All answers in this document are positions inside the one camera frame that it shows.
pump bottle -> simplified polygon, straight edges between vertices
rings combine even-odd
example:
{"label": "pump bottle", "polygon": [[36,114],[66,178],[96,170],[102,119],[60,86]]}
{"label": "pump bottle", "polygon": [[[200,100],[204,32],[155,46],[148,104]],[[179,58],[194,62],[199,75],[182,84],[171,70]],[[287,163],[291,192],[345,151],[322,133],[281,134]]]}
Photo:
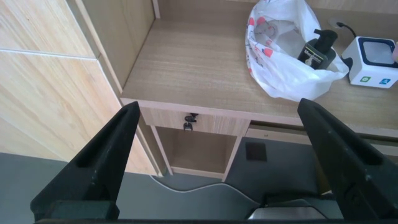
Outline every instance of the pump bottle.
{"label": "pump bottle", "polygon": [[336,52],[331,48],[338,35],[332,30],[318,30],[319,39],[313,39],[304,45],[298,59],[313,69],[326,69],[336,57]]}

metal object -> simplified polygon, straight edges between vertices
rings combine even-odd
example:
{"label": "metal object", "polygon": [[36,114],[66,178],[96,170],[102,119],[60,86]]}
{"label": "metal object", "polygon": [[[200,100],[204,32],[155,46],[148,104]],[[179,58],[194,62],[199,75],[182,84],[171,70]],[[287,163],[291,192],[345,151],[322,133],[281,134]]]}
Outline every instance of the metal object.
{"label": "metal object", "polygon": [[196,123],[196,122],[197,122],[196,118],[197,118],[198,115],[199,115],[199,114],[191,113],[190,116],[184,117],[184,120],[186,121],[186,122],[183,124],[183,130],[184,130],[184,131],[185,131],[185,130],[193,131],[193,126],[192,126],[191,123]]}
{"label": "metal object", "polygon": [[116,220],[116,199],[140,117],[137,102],[123,106],[33,199],[35,221],[46,218]]}
{"label": "metal object", "polygon": [[313,207],[266,207],[258,208],[249,220],[324,220],[325,217]]}
{"label": "metal object", "polygon": [[398,167],[319,104],[298,115],[344,218],[398,218]]}
{"label": "metal object", "polygon": [[193,131],[193,126],[192,126],[191,123],[186,122],[186,123],[183,124],[183,129],[184,129],[184,131],[185,130]]}

cable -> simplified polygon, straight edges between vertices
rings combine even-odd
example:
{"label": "cable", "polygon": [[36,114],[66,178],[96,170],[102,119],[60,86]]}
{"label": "cable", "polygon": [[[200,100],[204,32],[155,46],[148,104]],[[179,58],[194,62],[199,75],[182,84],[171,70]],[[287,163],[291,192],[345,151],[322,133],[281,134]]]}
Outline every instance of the cable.
{"label": "cable", "polygon": [[356,37],[355,31],[351,27],[349,27],[348,25],[346,25],[346,24],[344,24],[342,22],[337,22],[336,24],[339,27],[345,27],[345,28],[349,29],[349,31],[351,31],[353,33],[354,37]]}
{"label": "cable", "polygon": [[171,191],[173,191],[173,192],[176,192],[176,193],[183,193],[183,194],[184,194],[184,193],[194,192],[194,191],[201,190],[201,189],[205,189],[205,188],[208,188],[208,187],[213,187],[213,186],[218,186],[218,185],[224,185],[224,186],[227,186],[227,187],[233,189],[234,191],[236,191],[237,193],[239,193],[240,195],[242,195],[243,197],[245,197],[245,198],[248,199],[249,201],[251,201],[251,202],[253,202],[253,203],[255,203],[255,204],[260,205],[260,203],[258,203],[258,202],[256,202],[255,200],[251,199],[249,196],[247,196],[247,195],[245,195],[244,193],[242,193],[242,191],[240,191],[240,190],[238,190],[238,189],[234,188],[233,186],[231,186],[231,185],[229,185],[229,184],[226,184],[226,183],[209,184],[209,185],[205,185],[205,186],[198,187],[198,188],[195,188],[195,189],[190,189],[190,190],[175,190],[175,189],[173,189],[173,188],[171,188],[171,187],[169,187],[169,186],[163,184],[162,182],[158,181],[157,179],[155,179],[155,177],[153,177],[153,176],[151,176],[151,175],[150,175],[150,177],[152,178],[152,180],[154,180],[155,182],[157,182],[157,183],[158,183],[159,185],[161,185],[162,187],[164,187],[164,188],[166,188],[166,189],[169,189],[169,190],[171,190]]}

bottle label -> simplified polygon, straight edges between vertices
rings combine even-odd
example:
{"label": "bottle label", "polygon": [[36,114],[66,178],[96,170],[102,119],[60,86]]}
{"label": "bottle label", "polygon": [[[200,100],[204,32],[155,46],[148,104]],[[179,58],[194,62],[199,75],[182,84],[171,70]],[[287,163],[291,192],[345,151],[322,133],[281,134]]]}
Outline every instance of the bottle label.
{"label": "bottle label", "polygon": [[304,62],[306,65],[311,66],[313,69],[319,68],[323,62],[321,56],[317,55],[317,53],[307,46],[304,47],[303,51],[298,56],[298,59]]}

desk surface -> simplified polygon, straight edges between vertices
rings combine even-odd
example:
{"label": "desk surface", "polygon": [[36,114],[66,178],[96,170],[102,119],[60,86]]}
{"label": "desk surface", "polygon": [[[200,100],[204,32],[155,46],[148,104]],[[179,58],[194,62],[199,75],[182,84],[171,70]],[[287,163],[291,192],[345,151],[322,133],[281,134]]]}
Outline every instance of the desk surface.
{"label": "desk surface", "polygon": [[[271,98],[246,65],[245,27],[156,20],[122,98],[198,106],[302,125],[298,103]],[[384,90],[335,81],[315,100],[354,131],[398,138],[398,85]]]}

